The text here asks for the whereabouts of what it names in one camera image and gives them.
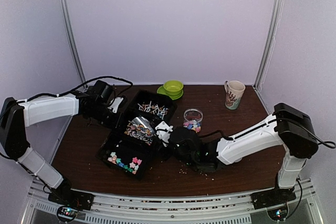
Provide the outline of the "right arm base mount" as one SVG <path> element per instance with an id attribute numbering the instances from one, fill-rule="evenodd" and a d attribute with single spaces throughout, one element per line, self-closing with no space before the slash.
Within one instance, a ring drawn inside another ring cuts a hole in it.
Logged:
<path id="1" fill-rule="evenodd" d="M 288 202 L 296 199 L 294 188 L 273 188 L 251 194 L 254 209 L 266 209 L 267 215 L 272 221 L 286 221 L 292 216 Z"/>

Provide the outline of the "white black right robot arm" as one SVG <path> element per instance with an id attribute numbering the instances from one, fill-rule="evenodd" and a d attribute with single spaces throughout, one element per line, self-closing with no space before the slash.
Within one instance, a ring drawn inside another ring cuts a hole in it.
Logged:
<path id="1" fill-rule="evenodd" d="M 273 114 L 237 134 L 204 143 L 195 131 L 173 128 L 165 122 L 155 127 L 155 133 L 173 155 L 195 171 L 214 172 L 239 162 L 253 153 L 283 146 L 286 153 L 276 175 L 275 188 L 269 192 L 272 203 L 279 204 L 289 196 L 306 160 L 318 150 L 311 118 L 285 104 L 274 106 Z"/>

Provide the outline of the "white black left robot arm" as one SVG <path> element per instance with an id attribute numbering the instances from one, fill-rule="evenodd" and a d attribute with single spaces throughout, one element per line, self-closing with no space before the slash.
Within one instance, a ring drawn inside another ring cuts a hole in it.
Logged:
<path id="1" fill-rule="evenodd" d="M 82 115 L 94 119 L 104 127 L 113 128 L 119 118 L 118 110 L 125 96 L 111 98 L 113 86 L 98 80 L 82 92 L 78 89 L 63 94 L 40 94 L 30 99 L 5 100 L 1 111 L 1 145 L 8 159 L 14 160 L 41 179 L 64 205 L 71 205 L 76 197 L 63 175 L 37 153 L 26 138 L 26 129 L 40 122 Z"/>

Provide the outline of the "black three-compartment candy tray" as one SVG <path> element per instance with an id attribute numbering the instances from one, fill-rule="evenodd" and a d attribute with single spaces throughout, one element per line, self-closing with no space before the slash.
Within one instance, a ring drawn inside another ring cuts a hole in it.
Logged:
<path id="1" fill-rule="evenodd" d="M 159 152 L 161 141 L 156 133 L 144 137 L 132 126 L 137 116 L 145 117 L 154 129 L 159 123 L 169 123 L 177 105 L 168 96 L 140 90 L 121 114 L 118 126 L 98 150 L 96 157 L 110 168 L 118 169 L 141 179 L 153 157 Z"/>

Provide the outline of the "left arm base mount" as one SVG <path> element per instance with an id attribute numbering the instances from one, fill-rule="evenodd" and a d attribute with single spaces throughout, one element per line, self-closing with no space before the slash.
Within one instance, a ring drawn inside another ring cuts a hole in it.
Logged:
<path id="1" fill-rule="evenodd" d="M 56 217 L 61 223 L 70 223 L 80 211 L 91 209 L 94 195 L 72 189 L 68 179 L 64 179 L 57 188 L 48 184 L 44 188 L 49 190 L 48 200 L 60 205 L 56 210 Z"/>

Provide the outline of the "clear plastic jar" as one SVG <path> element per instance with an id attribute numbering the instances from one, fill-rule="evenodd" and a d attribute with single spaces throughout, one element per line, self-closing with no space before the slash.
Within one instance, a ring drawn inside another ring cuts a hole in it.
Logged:
<path id="1" fill-rule="evenodd" d="M 189 108 L 184 111 L 183 126 L 188 130 L 193 130 L 196 133 L 201 131 L 203 112 L 197 108 Z"/>

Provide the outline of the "silver metal scoop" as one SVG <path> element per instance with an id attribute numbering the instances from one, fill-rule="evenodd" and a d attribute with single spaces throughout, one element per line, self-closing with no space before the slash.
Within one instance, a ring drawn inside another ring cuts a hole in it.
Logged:
<path id="1" fill-rule="evenodd" d="M 131 121 L 132 126 L 135 126 L 136 130 L 140 132 L 144 137 L 152 137 L 155 134 L 155 130 L 150 125 L 150 122 L 143 116 L 137 116 Z"/>

